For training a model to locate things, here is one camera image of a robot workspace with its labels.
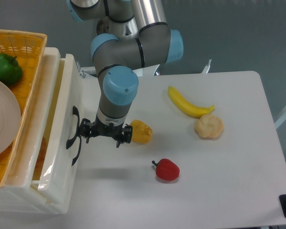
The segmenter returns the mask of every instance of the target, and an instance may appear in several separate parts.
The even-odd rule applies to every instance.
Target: white plate
[[[0,82],[0,153],[14,140],[20,118],[20,107],[15,95]]]

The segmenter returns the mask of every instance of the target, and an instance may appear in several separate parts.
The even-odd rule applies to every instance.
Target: orange basket
[[[19,66],[23,70],[21,80],[9,87],[19,103],[21,120],[13,143],[0,154],[0,187],[4,186],[17,153],[18,142],[38,83],[37,73],[46,42],[47,35],[45,34],[0,30],[0,52],[16,56]]]

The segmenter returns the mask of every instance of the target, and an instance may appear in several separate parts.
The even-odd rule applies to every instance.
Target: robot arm
[[[161,0],[67,2],[77,20],[109,16],[114,23],[123,24],[120,25],[124,28],[122,34],[103,33],[91,43],[101,97],[95,122],[84,123],[82,136],[88,140],[99,135],[109,136],[117,141],[117,147],[120,143],[130,143],[132,127],[123,128],[123,124],[139,84],[132,70],[179,60],[183,54],[182,37],[168,27]],[[125,28],[132,20],[137,32],[125,39]]]

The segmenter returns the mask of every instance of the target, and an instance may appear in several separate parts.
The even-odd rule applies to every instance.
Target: yellow banana
[[[173,103],[188,116],[200,118],[205,114],[211,113],[215,109],[214,105],[210,107],[199,107],[191,104],[172,86],[168,87],[167,92]]]

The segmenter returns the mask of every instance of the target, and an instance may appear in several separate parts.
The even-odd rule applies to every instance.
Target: blue joint cap
[[[79,22],[84,21],[84,20],[80,19],[80,17],[79,17],[79,16],[76,14],[76,12],[74,11],[73,6],[72,6],[72,4],[71,4],[71,2],[70,2],[71,0],[66,0],[66,1],[67,1],[67,6],[68,6],[68,8],[69,8],[69,10],[70,10],[70,13],[71,13],[73,19],[74,19],[75,21],[79,21]]]
[[[92,40],[91,46],[90,46],[92,61],[93,61],[94,53],[98,49],[98,47],[100,47],[103,43],[110,41],[110,40],[117,40],[118,41],[119,39],[113,34],[102,33],[102,34],[96,36]]]
[[[178,30],[171,30],[171,42],[165,63],[177,61],[183,55],[183,40]]]
[[[125,66],[115,66],[109,69],[103,80],[105,96],[118,106],[132,103],[137,95],[138,86],[138,76]]]

